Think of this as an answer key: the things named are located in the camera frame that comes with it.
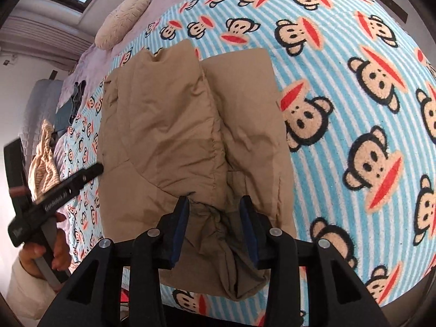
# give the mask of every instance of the metal bolt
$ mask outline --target metal bolt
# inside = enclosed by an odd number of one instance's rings
[[[270,229],[271,236],[276,236],[276,237],[277,236],[281,236],[282,233],[283,233],[283,231],[281,229],[279,229],[279,228],[271,228]]]
[[[101,241],[99,242],[99,246],[100,246],[102,249],[105,249],[106,247],[109,247],[109,246],[110,246],[110,240],[109,240],[108,238],[104,238],[103,240],[101,240]]]
[[[151,228],[147,231],[147,235],[150,237],[158,237],[161,234],[158,228]]]
[[[330,241],[326,240],[325,238],[322,238],[321,240],[319,240],[318,244],[320,245],[321,248],[324,248],[324,249],[327,249],[330,247]]]

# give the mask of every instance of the cylindrical cushion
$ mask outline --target cylindrical cushion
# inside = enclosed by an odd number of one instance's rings
[[[110,50],[133,28],[147,9],[150,0],[124,0],[105,19],[95,36],[95,45]]]

